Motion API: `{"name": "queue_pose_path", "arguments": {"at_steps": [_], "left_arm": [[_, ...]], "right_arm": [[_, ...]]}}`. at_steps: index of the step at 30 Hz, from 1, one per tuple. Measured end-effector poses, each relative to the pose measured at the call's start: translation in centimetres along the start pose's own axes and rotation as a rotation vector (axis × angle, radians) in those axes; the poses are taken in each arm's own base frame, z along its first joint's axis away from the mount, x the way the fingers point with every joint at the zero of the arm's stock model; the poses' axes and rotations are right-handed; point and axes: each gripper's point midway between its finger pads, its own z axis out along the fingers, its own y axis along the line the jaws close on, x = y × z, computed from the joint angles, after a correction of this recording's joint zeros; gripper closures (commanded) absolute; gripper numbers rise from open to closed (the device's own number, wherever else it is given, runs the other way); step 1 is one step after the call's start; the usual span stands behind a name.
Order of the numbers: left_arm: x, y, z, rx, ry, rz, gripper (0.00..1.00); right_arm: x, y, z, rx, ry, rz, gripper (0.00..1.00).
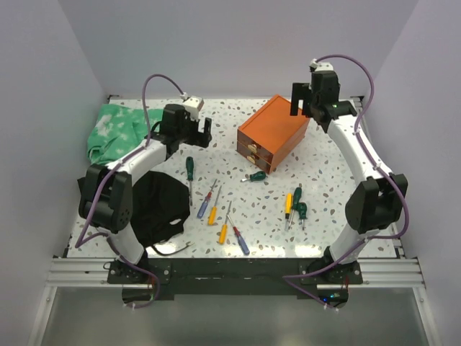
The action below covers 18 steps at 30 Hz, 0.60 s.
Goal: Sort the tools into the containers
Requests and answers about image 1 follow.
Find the orange drawer box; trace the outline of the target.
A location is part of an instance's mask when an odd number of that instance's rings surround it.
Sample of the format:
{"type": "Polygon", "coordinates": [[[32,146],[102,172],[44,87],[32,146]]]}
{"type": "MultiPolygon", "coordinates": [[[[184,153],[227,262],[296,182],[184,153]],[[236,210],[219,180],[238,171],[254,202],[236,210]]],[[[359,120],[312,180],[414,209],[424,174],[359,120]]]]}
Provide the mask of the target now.
{"type": "Polygon", "coordinates": [[[266,174],[272,173],[305,137],[309,119],[291,103],[273,96],[238,127],[237,152],[266,174]]]}

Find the long green screwdriver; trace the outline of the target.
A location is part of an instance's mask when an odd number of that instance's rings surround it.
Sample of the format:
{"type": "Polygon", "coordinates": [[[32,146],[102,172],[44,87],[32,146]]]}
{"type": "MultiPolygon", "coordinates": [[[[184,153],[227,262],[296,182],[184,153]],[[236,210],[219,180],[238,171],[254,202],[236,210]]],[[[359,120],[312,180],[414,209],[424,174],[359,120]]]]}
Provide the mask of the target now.
{"type": "Polygon", "coordinates": [[[186,158],[187,181],[189,183],[189,205],[193,205],[192,201],[192,182],[194,180],[194,159],[191,156],[186,158]]]}

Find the yellow black screwdriver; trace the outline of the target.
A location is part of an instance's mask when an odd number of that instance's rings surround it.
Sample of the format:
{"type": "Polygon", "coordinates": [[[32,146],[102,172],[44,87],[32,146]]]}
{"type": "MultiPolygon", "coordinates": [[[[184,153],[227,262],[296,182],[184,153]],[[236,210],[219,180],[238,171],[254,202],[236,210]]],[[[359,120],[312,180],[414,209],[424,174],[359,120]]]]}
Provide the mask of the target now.
{"type": "Polygon", "coordinates": [[[287,193],[286,203],[285,203],[285,231],[290,227],[290,214],[292,208],[292,194],[287,193]]]}

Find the yellow thin screwdriver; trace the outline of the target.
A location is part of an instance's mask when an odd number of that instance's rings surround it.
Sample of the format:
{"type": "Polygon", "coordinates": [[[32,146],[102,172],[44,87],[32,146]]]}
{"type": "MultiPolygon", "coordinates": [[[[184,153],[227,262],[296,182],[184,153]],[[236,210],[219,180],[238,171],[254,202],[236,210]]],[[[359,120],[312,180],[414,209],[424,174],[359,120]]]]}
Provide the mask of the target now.
{"type": "Polygon", "coordinates": [[[219,187],[217,195],[215,197],[215,202],[214,202],[214,204],[212,206],[212,209],[210,211],[210,215],[209,215],[208,222],[207,222],[207,224],[209,226],[212,226],[214,224],[214,221],[215,221],[215,216],[216,216],[216,213],[217,213],[217,206],[218,206],[218,202],[219,202],[221,189],[222,189],[222,187],[219,187]]]}
{"type": "Polygon", "coordinates": [[[229,204],[228,204],[228,209],[227,209],[227,212],[226,212],[226,215],[225,215],[224,223],[223,223],[222,228],[220,230],[220,235],[219,235],[219,239],[218,239],[219,244],[224,244],[224,242],[225,242],[227,229],[228,229],[228,216],[229,216],[229,213],[231,211],[231,203],[232,202],[230,201],[229,204]]]}

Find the green orange-capped screwdriver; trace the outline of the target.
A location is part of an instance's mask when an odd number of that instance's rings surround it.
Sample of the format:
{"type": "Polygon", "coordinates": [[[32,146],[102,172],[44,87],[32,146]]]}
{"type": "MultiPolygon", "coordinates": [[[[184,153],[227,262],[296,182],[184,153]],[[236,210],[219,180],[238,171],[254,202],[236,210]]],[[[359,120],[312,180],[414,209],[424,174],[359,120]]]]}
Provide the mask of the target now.
{"type": "Polygon", "coordinates": [[[292,207],[291,207],[291,210],[290,210],[290,217],[289,217],[289,221],[288,221],[288,228],[289,229],[292,226],[292,220],[293,220],[295,212],[298,209],[298,205],[299,205],[301,196],[302,196],[302,188],[301,187],[296,187],[295,192],[294,192],[294,194],[292,196],[292,207]]]}

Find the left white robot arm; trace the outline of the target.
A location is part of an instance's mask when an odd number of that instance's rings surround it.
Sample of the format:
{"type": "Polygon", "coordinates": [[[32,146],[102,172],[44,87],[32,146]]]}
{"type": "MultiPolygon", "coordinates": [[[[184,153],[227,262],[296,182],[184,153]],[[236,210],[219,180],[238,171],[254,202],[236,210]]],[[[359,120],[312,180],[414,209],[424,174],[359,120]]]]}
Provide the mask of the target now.
{"type": "Polygon", "coordinates": [[[204,101],[189,97],[181,104],[167,104],[162,118],[147,124],[147,136],[128,154],[105,165],[92,164],[86,171],[79,203],[79,216],[85,220],[76,240],[79,248],[89,240],[104,236],[118,258],[125,261],[124,274],[134,283],[143,282],[149,265],[141,260],[145,249],[136,238],[133,217],[133,186],[152,168],[165,162],[181,143],[208,147],[212,120],[205,118],[199,130],[204,101]]]}

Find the blue red screwdriver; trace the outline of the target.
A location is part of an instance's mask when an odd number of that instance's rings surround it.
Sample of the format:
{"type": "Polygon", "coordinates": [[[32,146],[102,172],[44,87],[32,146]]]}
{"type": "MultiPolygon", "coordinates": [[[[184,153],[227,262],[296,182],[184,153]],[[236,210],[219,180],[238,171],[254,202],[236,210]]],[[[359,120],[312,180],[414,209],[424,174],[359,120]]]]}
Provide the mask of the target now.
{"type": "Polygon", "coordinates": [[[233,226],[233,231],[234,231],[234,234],[236,235],[238,245],[241,248],[241,251],[243,252],[244,255],[249,255],[250,254],[249,248],[246,245],[246,242],[244,241],[241,235],[241,232],[235,226],[233,226]]]}
{"type": "Polygon", "coordinates": [[[206,194],[204,200],[202,201],[202,204],[201,204],[201,206],[200,206],[200,208],[199,208],[199,210],[198,210],[198,212],[197,212],[197,217],[198,217],[199,219],[201,219],[201,218],[204,216],[204,214],[205,214],[205,211],[206,211],[206,209],[207,209],[207,206],[208,206],[208,204],[209,204],[209,202],[210,202],[210,199],[211,199],[211,196],[212,196],[212,192],[213,192],[213,190],[214,190],[214,188],[215,188],[216,182],[217,182],[217,180],[215,180],[215,181],[213,182],[213,184],[212,184],[212,186],[211,186],[211,188],[210,188],[208,194],[206,194]]]}

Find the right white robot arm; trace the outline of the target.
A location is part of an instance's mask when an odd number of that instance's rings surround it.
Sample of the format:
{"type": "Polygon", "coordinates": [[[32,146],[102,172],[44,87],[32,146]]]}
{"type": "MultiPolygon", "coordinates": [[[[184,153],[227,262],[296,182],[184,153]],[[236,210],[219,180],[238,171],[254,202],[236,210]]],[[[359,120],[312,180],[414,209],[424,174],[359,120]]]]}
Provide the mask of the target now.
{"type": "Polygon", "coordinates": [[[290,114],[315,120],[336,144],[351,170],[356,187],[345,205],[346,225],[328,246],[320,261],[323,279],[337,283],[346,265],[355,262],[366,243],[381,238],[381,231],[395,223],[407,207],[403,204],[408,180],[394,174],[361,134],[359,116],[350,101],[339,99],[340,83],[333,69],[317,68],[309,83],[294,83],[290,114]]]}

